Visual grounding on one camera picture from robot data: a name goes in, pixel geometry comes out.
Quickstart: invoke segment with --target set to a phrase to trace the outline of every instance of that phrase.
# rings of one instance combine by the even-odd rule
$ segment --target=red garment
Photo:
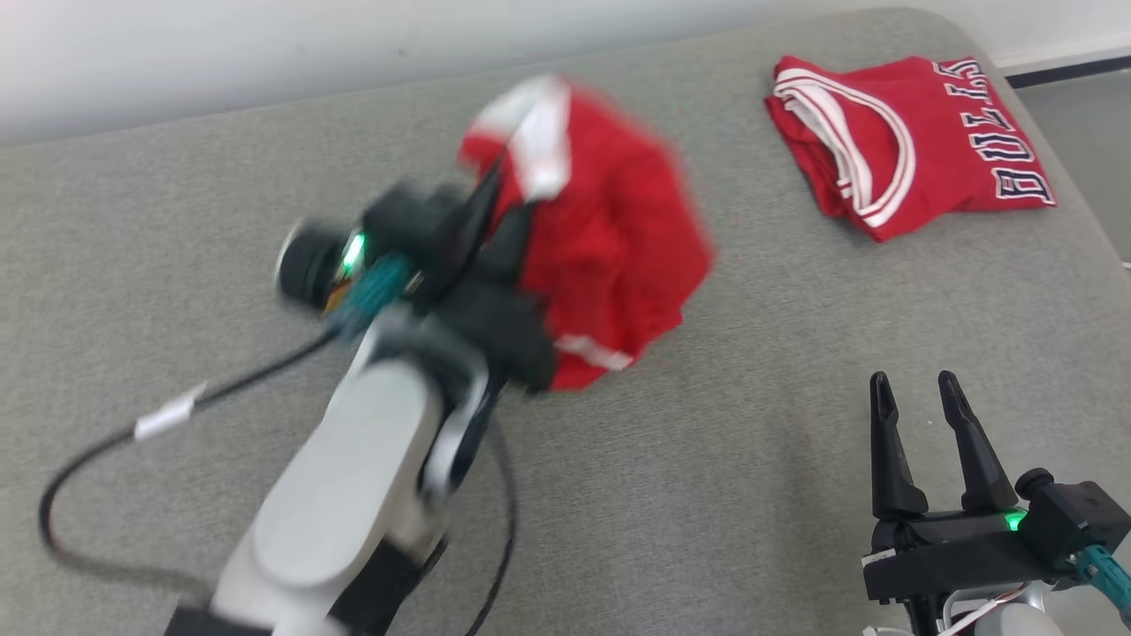
[[[711,253],[675,161],[659,139],[555,77],[492,102],[460,156],[486,171],[506,148],[502,214],[539,203],[520,286],[546,301],[555,389],[623,369],[682,321]]]
[[[786,57],[766,105],[824,214],[848,216],[878,242],[951,210],[1056,205],[973,58],[834,74]]]

